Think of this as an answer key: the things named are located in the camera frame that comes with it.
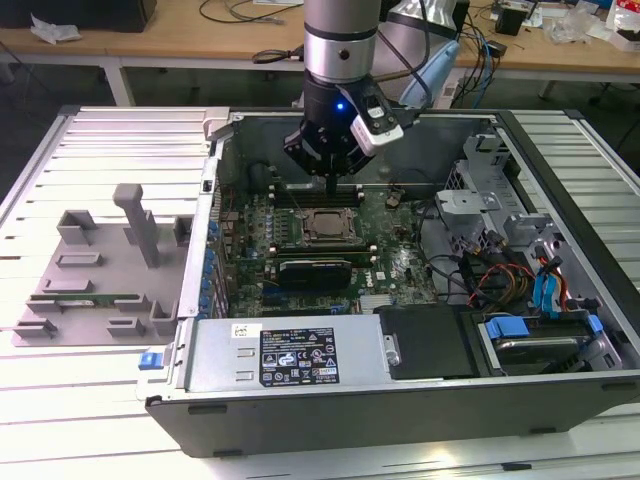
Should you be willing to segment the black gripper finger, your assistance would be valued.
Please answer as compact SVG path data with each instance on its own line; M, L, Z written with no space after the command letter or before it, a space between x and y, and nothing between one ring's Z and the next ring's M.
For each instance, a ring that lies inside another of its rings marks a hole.
M334 158L325 135L297 130L284 139L283 150L307 174L323 178L327 194L334 193Z
M373 156L367 155L361 148L354 148L348 153L339 153L333 157L333 191L336 191L341 177L354 175L362 170Z

